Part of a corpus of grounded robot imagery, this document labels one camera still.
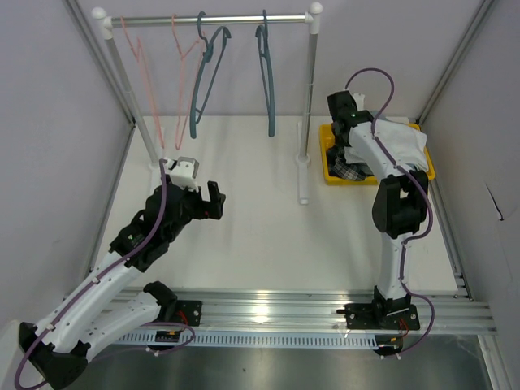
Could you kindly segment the white skirt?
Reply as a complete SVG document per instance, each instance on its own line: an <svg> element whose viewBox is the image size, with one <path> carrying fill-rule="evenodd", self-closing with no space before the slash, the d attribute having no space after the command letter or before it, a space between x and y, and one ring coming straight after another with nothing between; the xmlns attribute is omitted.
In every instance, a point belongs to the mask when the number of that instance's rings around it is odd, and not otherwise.
<svg viewBox="0 0 520 390"><path fill-rule="evenodd" d="M381 180L391 174L400 176L397 167L427 172L426 143L427 136L422 132L415 132L403 123L377 119L375 133L372 123L353 128L346 147L352 147Z"/></svg>

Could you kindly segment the pink wire hanger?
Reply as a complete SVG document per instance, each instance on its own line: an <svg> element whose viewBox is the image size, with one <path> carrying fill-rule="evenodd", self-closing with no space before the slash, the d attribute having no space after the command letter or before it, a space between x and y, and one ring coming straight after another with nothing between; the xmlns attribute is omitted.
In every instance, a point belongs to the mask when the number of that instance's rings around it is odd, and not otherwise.
<svg viewBox="0 0 520 390"><path fill-rule="evenodd" d="M188 88L188 73L193 68L195 71L199 69L202 63L204 45L203 40L200 37L196 37L188 48L183 48L177 32L176 17L177 14L173 14L171 22L171 33L180 58L174 146L177 151L180 151L189 123L189 112L192 107L193 88Z"/></svg>

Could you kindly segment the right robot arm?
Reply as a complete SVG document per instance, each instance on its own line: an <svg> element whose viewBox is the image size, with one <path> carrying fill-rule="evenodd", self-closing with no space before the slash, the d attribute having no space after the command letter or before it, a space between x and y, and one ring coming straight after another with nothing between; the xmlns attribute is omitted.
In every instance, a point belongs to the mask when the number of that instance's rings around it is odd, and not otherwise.
<svg viewBox="0 0 520 390"><path fill-rule="evenodd" d="M431 209L425 201L427 173L405 168L391 155L380 133L393 123L360 110L349 91L329 95L327 105L335 144L352 146L379 182L372 219L382 233L381 271L372 301L350 303L337 312L351 330L418 330L417 309L405 286L405 255L410 238Z"/></svg>

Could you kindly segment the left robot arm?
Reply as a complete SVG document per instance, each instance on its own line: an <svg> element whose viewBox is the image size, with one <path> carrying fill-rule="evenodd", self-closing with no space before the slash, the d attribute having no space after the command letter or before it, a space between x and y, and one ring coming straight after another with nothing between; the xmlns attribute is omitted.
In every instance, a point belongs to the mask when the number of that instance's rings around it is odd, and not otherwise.
<svg viewBox="0 0 520 390"><path fill-rule="evenodd" d="M165 284L148 283L123 308L102 311L133 280L143 275L169 250L193 220L223 216L226 197L216 182L207 184L210 198L166 180L146 199L129 225L110 243L103 261L62 304L37 323L19 325L23 362L31 362L45 384L64 389L108 345L148 324L171 324L193 330L199 301L181 301Z"/></svg>

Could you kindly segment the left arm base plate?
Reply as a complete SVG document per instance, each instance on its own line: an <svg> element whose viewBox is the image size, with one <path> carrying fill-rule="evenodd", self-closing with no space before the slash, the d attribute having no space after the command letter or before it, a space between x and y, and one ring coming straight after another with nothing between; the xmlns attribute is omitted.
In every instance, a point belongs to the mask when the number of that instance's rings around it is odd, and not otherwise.
<svg viewBox="0 0 520 390"><path fill-rule="evenodd" d="M198 327L202 319L202 302L179 300L175 306L175 319L190 327Z"/></svg>

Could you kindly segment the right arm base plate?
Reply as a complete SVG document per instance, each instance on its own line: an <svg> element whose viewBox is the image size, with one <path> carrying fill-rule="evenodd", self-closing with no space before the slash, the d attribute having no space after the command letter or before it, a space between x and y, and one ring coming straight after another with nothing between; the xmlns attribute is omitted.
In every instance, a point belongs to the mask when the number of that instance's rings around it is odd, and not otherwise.
<svg viewBox="0 0 520 390"><path fill-rule="evenodd" d="M345 318L350 330L389 330L398 331L402 326L418 331L421 327L417 307L409 308L393 314L383 314L369 303L349 303L336 311Z"/></svg>

